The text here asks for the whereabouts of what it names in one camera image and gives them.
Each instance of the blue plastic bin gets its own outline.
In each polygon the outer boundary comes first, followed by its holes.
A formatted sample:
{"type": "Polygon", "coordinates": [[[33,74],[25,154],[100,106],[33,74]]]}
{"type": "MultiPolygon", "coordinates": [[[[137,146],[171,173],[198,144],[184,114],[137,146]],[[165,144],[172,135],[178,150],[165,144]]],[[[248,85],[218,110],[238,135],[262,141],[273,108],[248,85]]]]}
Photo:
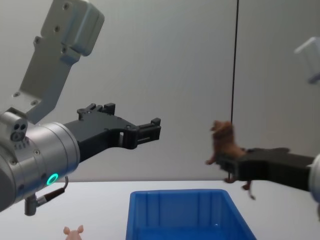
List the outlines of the blue plastic bin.
{"type": "Polygon", "coordinates": [[[256,240],[220,189],[137,191],[126,240],[256,240]]]}

